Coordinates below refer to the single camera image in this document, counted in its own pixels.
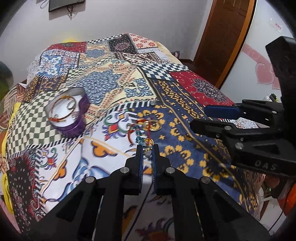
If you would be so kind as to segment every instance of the bed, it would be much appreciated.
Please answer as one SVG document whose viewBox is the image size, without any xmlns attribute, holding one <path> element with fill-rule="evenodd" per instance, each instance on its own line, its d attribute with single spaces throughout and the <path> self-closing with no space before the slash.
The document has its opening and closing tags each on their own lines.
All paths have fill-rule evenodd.
<svg viewBox="0 0 296 241">
<path fill-rule="evenodd" d="M 85 131 L 70 139 L 53 129 L 44 108 L 73 87 L 83 88 L 91 105 Z M 5 203 L 23 233 L 83 178 L 106 177 L 124 166 L 136 150 L 137 136 L 129 141 L 128 126 L 147 118 L 157 121 L 150 137 L 173 167 L 194 178 L 210 177 L 251 215 L 258 210 L 264 176 L 232 166 L 220 140 L 189 128 L 194 118 L 211 119 L 206 105 L 233 103 L 158 42 L 119 34 L 51 45 L 28 68 L 27 85 L 17 84 L 1 104 Z M 257 128 L 245 119 L 219 120 Z M 125 199 L 122 234 L 123 240 L 174 238 L 171 199 L 153 193 L 149 158 L 141 195 Z"/>
</svg>

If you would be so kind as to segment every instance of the gray wall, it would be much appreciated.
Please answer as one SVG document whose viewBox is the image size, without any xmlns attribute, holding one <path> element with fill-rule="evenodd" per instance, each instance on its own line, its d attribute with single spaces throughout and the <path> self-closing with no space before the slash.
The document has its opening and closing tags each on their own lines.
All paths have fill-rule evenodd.
<svg viewBox="0 0 296 241">
<path fill-rule="evenodd" d="M 119 33 L 134 33 L 158 41 L 181 58 L 191 58 L 206 6 L 212 0 L 86 0 L 74 8 L 48 13 L 40 1 L 27 0 L 0 37 L 0 61 L 12 71 L 14 84 L 26 79 L 26 69 L 47 46 L 66 39 L 87 41 Z"/>
</svg>

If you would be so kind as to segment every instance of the red fabric patch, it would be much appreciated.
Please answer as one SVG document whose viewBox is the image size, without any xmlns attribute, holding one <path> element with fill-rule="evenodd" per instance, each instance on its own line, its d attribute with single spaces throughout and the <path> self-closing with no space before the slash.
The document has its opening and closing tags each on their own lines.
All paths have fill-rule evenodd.
<svg viewBox="0 0 296 241">
<path fill-rule="evenodd" d="M 203 106 L 233 104 L 220 90 L 196 73 L 181 71 L 170 72 L 170 75 Z"/>
<path fill-rule="evenodd" d="M 46 50 L 50 49 L 63 49 L 72 52 L 84 53 L 86 50 L 86 42 L 72 42 L 72 43 L 60 43 L 50 45 Z"/>
</svg>

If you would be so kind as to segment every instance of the gold ring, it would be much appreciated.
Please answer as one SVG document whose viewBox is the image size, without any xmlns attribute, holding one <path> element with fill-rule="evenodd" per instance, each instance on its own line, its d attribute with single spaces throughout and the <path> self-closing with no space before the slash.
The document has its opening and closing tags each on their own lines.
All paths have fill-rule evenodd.
<svg viewBox="0 0 296 241">
<path fill-rule="evenodd" d="M 148 141 L 152 141 L 152 143 L 148 142 L 148 145 L 149 145 L 149 144 L 151 144 L 151 146 L 154 145 L 154 141 L 153 141 L 151 138 L 145 138 L 145 139 L 144 139 L 144 142 L 146 142 L 146 140 L 148 140 Z"/>
<path fill-rule="evenodd" d="M 158 125 L 159 125 L 159 128 L 158 128 L 158 129 L 153 129 L 153 128 L 150 127 L 150 129 L 149 129 L 150 131 L 158 131 L 158 130 L 160 130 L 161 127 L 162 127 L 160 121 L 158 121 L 158 120 L 149 120 L 149 121 L 145 121 L 143 124 L 145 125 L 146 128 L 148 128 L 148 124 L 149 124 L 149 123 L 158 123 Z"/>
</svg>

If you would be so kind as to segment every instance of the gold bangle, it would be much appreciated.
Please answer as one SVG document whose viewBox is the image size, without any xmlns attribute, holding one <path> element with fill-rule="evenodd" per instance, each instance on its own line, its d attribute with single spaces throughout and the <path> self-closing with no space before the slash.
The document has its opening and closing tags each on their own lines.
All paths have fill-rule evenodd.
<svg viewBox="0 0 296 241">
<path fill-rule="evenodd" d="M 159 131 L 162 127 L 160 121 L 158 120 L 148 120 L 148 121 L 145 121 L 143 124 L 145 125 L 145 128 L 148 128 L 148 124 L 149 123 L 157 123 L 159 125 L 159 128 L 158 129 L 154 129 L 154 128 L 151 128 L 151 124 L 150 124 L 150 131 Z"/>
<path fill-rule="evenodd" d="M 58 101 L 63 100 L 63 99 L 72 99 L 72 100 L 74 100 L 74 106 L 76 106 L 76 100 L 75 100 L 74 97 L 72 97 L 70 95 L 63 95 L 60 98 L 58 98 L 56 100 L 56 102 L 52 105 L 52 108 L 51 108 L 51 116 L 52 116 L 52 112 L 53 112 L 54 106 L 57 104 Z M 53 121 L 53 122 L 65 121 L 64 119 L 66 119 L 68 116 L 70 116 L 74 110 L 75 110 L 75 107 L 70 111 L 69 114 L 65 115 L 64 117 L 61 117 L 61 118 L 49 117 L 48 119 L 50 121 Z"/>
<path fill-rule="evenodd" d="M 154 145 L 154 141 L 153 141 L 151 138 L 145 138 L 145 139 L 144 139 L 144 142 L 146 142 L 146 140 L 148 140 L 148 141 L 150 140 L 150 141 L 152 142 L 152 143 L 148 142 L 148 145 L 149 145 L 149 144 L 151 144 L 151 146 Z"/>
</svg>

